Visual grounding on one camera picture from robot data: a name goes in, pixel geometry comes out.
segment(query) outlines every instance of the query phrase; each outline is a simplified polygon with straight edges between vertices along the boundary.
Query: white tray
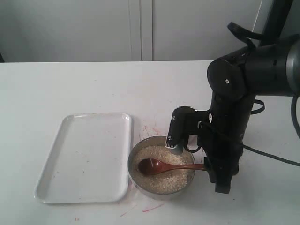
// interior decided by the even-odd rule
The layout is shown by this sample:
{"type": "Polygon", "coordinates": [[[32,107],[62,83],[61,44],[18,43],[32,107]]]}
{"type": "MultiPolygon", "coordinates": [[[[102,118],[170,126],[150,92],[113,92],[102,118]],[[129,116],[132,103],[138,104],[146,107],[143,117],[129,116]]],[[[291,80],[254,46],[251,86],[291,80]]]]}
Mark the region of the white tray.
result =
{"type": "Polygon", "coordinates": [[[39,178],[43,203],[114,202],[128,188],[131,117],[126,113],[67,116],[39,178]]]}

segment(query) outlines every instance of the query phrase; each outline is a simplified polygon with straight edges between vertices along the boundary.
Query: cabinet door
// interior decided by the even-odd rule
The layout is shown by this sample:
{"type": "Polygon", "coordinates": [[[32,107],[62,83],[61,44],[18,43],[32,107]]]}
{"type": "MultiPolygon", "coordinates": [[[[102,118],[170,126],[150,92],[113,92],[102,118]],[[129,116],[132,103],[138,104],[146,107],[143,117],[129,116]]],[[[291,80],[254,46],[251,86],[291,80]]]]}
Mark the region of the cabinet door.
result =
{"type": "Polygon", "coordinates": [[[139,0],[3,0],[5,61],[141,60],[139,0]]]}
{"type": "Polygon", "coordinates": [[[239,49],[245,45],[227,24],[262,32],[271,5],[272,0],[153,0],[153,60],[213,60],[239,49]]]}

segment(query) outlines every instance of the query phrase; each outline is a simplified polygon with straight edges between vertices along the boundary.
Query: metal bowl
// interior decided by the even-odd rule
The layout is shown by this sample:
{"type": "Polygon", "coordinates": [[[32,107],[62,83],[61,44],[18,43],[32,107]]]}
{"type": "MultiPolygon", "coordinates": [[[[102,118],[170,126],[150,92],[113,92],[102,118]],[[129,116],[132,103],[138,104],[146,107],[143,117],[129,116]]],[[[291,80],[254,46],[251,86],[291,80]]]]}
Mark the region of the metal bowl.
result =
{"type": "MultiPolygon", "coordinates": [[[[165,139],[166,139],[166,136],[154,136],[154,137],[149,137],[149,138],[146,138],[142,141],[140,141],[133,149],[132,151],[130,152],[129,154],[129,157],[128,157],[128,171],[129,171],[129,177],[132,181],[132,183],[136,186],[137,189],[140,190],[140,192],[142,192],[144,195],[150,197],[150,198],[153,198],[155,200],[169,200],[169,199],[172,199],[174,197],[177,197],[178,195],[180,195],[189,185],[190,183],[192,182],[193,178],[194,178],[194,175],[195,175],[195,170],[193,171],[193,174],[190,178],[190,180],[187,182],[186,186],[184,186],[182,189],[176,191],[176,192],[173,192],[173,193],[170,193],[170,194],[157,194],[157,193],[153,193],[153,192],[150,192],[148,190],[145,190],[143,189],[139,184],[137,184],[135,182],[135,180],[132,178],[132,175],[131,175],[131,168],[132,168],[132,160],[135,156],[135,154],[140,150],[140,149],[143,149],[145,147],[148,147],[148,146],[153,146],[153,145],[158,145],[158,146],[165,146],[165,139]]],[[[195,163],[195,158],[194,156],[191,154],[192,156],[192,159],[193,159],[193,163],[195,163]]]]}

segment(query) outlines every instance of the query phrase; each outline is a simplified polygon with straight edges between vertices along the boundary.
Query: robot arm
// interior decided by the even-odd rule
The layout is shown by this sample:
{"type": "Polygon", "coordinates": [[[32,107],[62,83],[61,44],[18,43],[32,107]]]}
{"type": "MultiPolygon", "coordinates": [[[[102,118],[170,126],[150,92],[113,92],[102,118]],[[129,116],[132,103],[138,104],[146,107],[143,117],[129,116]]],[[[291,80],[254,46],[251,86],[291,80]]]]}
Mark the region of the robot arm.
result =
{"type": "Polygon", "coordinates": [[[204,164],[215,191],[228,194],[239,171],[242,143],[256,95],[292,96],[300,91],[300,37],[293,35],[273,45],[255,48],[248,38],[263,38],[230,23],[228,28],[248,46],[211,62],[207,70],[213,90],[209,111],[182,106],[173,111],[166,147],[180,154],[203,147],[204,164]],[[208,124],[229,140],[214,132],[208,124]],[[198,135],[198,148],[187,147],[198,135]]]}

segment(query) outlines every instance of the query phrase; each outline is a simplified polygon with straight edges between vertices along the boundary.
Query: spoon handle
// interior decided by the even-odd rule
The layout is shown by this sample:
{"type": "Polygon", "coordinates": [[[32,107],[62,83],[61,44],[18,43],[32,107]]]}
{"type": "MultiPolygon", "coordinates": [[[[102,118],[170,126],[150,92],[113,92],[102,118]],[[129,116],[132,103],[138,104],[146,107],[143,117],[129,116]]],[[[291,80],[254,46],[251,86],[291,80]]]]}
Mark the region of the spoon handle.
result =
{"type": "Polygon", "coordinates": [[[193,169],[193,170],[205,170],[204,164],[190,164],[190,165],[172,165],[172,169],[193,169]]]}

